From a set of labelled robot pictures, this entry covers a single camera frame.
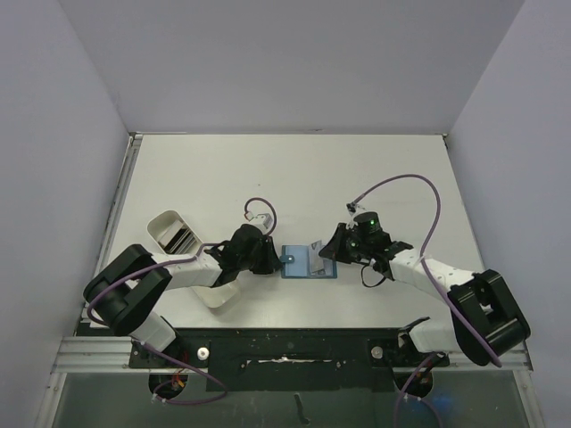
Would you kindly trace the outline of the blue leather card holder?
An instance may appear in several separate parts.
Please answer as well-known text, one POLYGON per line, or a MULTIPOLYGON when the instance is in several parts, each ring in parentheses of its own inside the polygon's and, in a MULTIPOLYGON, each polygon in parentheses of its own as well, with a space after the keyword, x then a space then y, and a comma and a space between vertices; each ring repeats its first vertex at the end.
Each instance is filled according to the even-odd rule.
POLYGON ((336 279, 336 263, 329 259, 323 259, 325 270, 317 275, 312 275, 309 268, 307 245, 283 245, 280 260, 283 264, 281 276, 286 279, 336 279))

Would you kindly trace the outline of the white oblong plastic tray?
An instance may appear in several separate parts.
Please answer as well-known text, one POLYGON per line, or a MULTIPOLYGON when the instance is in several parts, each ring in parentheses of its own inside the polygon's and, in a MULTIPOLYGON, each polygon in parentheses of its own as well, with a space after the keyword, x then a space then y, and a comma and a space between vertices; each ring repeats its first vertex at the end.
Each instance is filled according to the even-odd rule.
POLYGON ((172 265, 166 266, 172 279, 167 286, 168 290, 177 288, 190 288, 202 303, 209 309, 218 309, 229 302, 238 293, 237 286, 233 282, 215 286, 215 282, 221 273, 218 262, 205 252, 211 244, 206 244, 194 232, 197 243, 184 254, 167 254, 161 247, 159 241, 166 229, 175 221, 180 220, 189 224, 174 210, 166 210, 153 218, 147 224, 147 233, 151 236, 157 252, 153 252, 153 260, 156 263, 173 261, 172 265))

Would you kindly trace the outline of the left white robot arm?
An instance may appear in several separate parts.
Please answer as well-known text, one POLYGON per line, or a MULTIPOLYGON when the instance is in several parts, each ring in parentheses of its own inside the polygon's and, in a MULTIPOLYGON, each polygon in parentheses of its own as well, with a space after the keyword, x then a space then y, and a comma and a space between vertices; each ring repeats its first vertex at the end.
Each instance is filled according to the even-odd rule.
POLYGON ((267 276, 281 270, 274 229, 256 217, 226 241, 198 244, 193 254, 151 253, 131 244, 86 286, 87 317, 115 336, 149 345, 158 364, 172 366, 180 359, 182 345, 174 327, 153 311, 160 297, 182 288, 194 292, 209 309, 235 300, 240 273, 267 276))

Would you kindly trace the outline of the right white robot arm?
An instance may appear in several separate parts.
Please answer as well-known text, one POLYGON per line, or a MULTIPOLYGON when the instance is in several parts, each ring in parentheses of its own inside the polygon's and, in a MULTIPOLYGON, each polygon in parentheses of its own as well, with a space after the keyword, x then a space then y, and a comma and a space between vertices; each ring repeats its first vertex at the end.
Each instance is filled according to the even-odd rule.
POLYGON ((319 256, 371 267, 384 279, 411 285, 449 308, 450 327, 424 321, 400 338, 398 356, 407 364, 418 364, 431 351, 461 350, 476 365, 498 365, 501 355, 531 335, 500 273, 471 272, 429 259, 411 244, 393 240, 373 211, 356 215, 349 225, 338 224, 319 256))

